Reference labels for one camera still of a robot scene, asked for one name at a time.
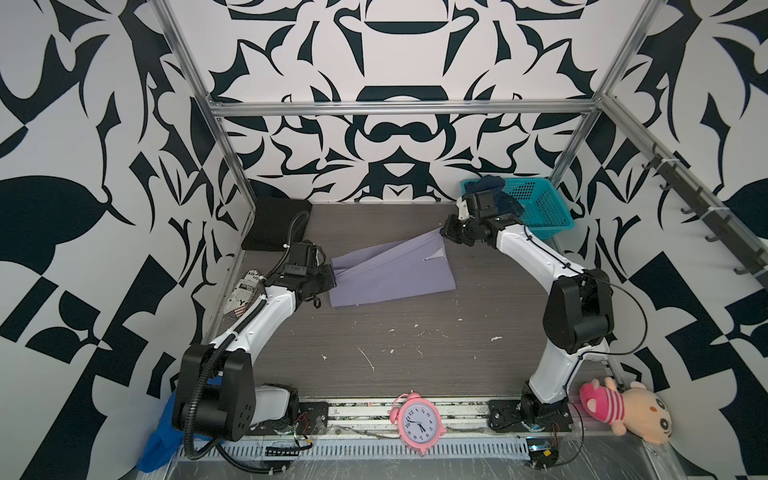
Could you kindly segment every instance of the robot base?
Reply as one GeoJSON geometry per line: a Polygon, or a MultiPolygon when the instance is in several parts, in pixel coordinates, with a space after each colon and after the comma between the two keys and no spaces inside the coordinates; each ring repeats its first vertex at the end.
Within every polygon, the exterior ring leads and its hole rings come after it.
{"type": "Polygon", "coordinates": [[[488,427],[494,432],[551,432],[556,425],[560,432],[570,432],[573,419],[568,400],[541,403],[525,383],[520,400],[491,400],[488,427]]]}

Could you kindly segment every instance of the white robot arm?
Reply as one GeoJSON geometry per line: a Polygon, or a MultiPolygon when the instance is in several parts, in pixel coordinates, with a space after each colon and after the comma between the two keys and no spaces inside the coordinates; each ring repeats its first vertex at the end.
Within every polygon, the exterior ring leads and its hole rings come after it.
{"type": "Polygon", "coordinates": [[[200,458],[210,449],[197,451],[194,434],[210,436],[210,445],[217,445],[220,440],[239,440],[252,425],[266,420],[285,420],[288,426],[296,421],[296,390],[276,385],[254,388],[253,363],[302,302],[312,301],[319,308],[317,295],[336,286],[320,247],[308,240],[290,241],[297,218],[283,258],[260,277],[248,310],[210,344],[191,345],[182,357],[171,424],[184,432],[188,458],[200,458]],[[221,384],[211,384],[209,380],[220,372],[221,384]]]}
{"type": "MultiPolygon", "coordinates": [[[[458,215],[451,215],[440,231],[444,237],[469,246],[487,243],[518,262],[549,293],[543,322],[547,345],[518,410],[521,422],[539,429],[556,413],[567,412],[568,387],[581,362],[608,352],[605,336],[614,321],[607,275],[571,263],[535,239],[518,218],[499,215],[490,192],[466,194],[457,205],[458,215]]],[[[499,424],[506,428],[509,421],[499,424]]]]}

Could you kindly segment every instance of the black and white patterned wall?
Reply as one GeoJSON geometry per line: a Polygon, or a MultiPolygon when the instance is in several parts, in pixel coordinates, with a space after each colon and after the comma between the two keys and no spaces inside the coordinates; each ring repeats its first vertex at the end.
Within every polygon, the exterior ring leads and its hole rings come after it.
{"type": "MultiPolygon", "coordinates": [[[[590,98],[642,1],[173,0],[215,101],[590,98]]],[[[546,176],[578,114],[229,118],[259,194],[440,201],[546,176]]]]}
{"type": "MultiPolygon", "coordinates": [[[[768,5],[670,0],[616,89],[618,98],[758,236],[768,238],[768,5]]],[[[768,293],[605,116],[561,185],[576,227],[568,256],[629,289],[650,320],[645,347],[621,362],[675,422],[691,476],[768,475],[768,293]]],[[[642,336],[637,306],[614,294],[616,339],[642,336]]]]}
{"type": "Polygon", "coordinates": [[[0,6],[3,478],[119,478],[248,206],[144,0],[0,6]]]}

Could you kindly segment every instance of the hook rack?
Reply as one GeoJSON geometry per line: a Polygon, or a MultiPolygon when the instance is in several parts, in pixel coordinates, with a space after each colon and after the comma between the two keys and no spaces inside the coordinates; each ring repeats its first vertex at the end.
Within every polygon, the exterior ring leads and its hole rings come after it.
{"type": "Polygon", "coordinates": [[[661,190],[674,190],[686,203],[683,214],[696,214],[713,235],[708,242],[722,242],[742,264],[733,269],[737,275],[751,274],[768,290],[768,253],[759,239],[738,217],[733,215],[704,184],[674,157],[616,98],[602,95],[598,107],[627,135],[627,138],[650,158],[643,169],[655,169],[664,179],[661,190]]]}

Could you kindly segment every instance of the pink alarm clock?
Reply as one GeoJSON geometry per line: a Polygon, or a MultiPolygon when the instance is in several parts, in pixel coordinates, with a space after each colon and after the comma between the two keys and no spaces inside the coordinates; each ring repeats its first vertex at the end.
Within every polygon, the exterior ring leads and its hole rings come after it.
{"type": "Polygon", "coordinates": [[[446,432],[437,407],[413,390],[409,394],[403,393],[392,402],[389,421],[397,422],[400,439],[407,446],[421,452],[422,457],[446,432]],[[406,403],[401,407],[395,407],[395,404],[406,395],[408,395],[406,403]]]}

